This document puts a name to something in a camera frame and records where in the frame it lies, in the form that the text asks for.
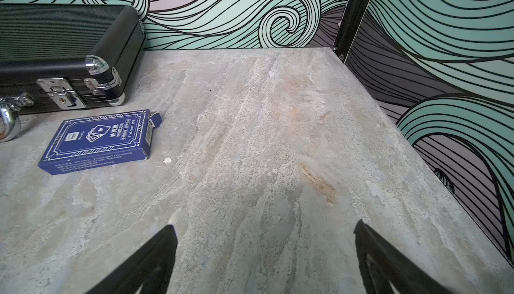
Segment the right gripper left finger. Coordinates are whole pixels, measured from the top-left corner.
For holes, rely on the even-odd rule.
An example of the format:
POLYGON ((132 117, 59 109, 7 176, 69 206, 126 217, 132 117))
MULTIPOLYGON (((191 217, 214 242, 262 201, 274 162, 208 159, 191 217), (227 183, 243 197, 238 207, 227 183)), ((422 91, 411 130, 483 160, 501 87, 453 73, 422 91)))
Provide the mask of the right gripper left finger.
POLYGON ((173 225, 163 227, 89 293, 167 293, 178 239, 173 225))

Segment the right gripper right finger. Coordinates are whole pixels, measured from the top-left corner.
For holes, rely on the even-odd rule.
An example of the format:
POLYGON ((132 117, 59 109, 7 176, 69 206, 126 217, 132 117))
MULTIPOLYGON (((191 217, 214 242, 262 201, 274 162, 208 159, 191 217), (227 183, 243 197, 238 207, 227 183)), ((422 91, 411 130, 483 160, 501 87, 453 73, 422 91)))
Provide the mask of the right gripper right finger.
POLYGON ((364 221, 354 229, 356 254, 367 293, 450 293, 364 221))

